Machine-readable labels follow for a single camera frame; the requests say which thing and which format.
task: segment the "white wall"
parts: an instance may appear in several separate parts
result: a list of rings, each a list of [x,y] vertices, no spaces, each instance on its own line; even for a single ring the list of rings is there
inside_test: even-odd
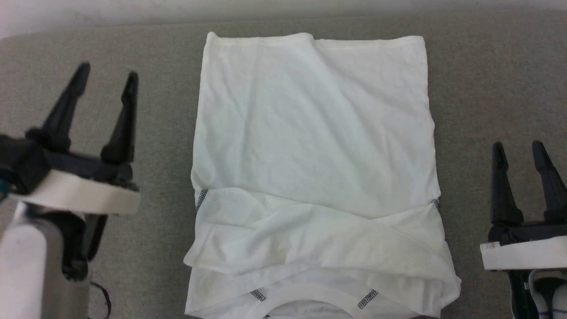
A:
[[[69,26],[162,24],[380,15],[538,6],[567,9],[566,0],[0,0],[0,39]]]

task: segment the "white t-shirt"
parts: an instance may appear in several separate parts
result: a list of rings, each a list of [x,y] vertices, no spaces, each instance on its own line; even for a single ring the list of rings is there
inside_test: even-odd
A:
[[[210,33],[186,314],[438,317],[460,279],[432,204],[428,103],[419,36]]]

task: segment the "teal object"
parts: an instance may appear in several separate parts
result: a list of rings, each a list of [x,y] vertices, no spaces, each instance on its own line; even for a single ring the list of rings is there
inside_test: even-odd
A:
[[[0,179],[0,203],[8,197],[9,192],[8,183]]]

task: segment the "gray couch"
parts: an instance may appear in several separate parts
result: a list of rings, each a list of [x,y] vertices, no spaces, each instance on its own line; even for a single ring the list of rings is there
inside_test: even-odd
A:
[[[189,180],[202,49],[219,36],[425,37],[429,98],[443,193],[441,215],[461,297],[443,318],[506,318],[507,278],[483,270],[479,244],[489,229],[490,147],[504,143],[510,181],[527,219],[544,199],[531,159],[542,140],[567,181],[567,12],[496,11],[389,18],[310,19],[70,30],[0,42],[0,131],[40,124],[81,61],[91,77],[71,130],[72,148],[98,154],[120,110],[129,70],[139,72],[135,180],[138,215],[112,217],[94,278],[106,286],[113,318],[186,318],[190,270],[183,256],[195,218]],[[14,209],[0,208],[0,232]],[[93,291],[93,318],[104,314]]]

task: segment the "gray tablecloth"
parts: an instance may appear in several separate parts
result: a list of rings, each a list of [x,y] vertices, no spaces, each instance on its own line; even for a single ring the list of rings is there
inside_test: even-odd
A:
[[[202,49],[219,36],[309,32],[327,39],[425,37],[429,97],[443,193],[441,215],[461,297],[444,318],[504,318],[510,291],[502,273],[483,270],[479,244],[489,225],[490,147],[504,143],[510,181],[526,219],[544,199],[531,159],[542,140],[567,180],[567,12],[498,11],[390,18],[311,19],[71,30],[0,42],[0,131],[40,124],[81,61],[91,77],[71,130],[73,150],[98,154],[107,142],[129,70],[139,72],[135,179],[138,215],[111,217],[94,277],[113,300],[114,318],[184,318],[194,235],[189,180]],[[0,209],[5,227],[14,208]],[[93,292],[91,313],[104,313]]]

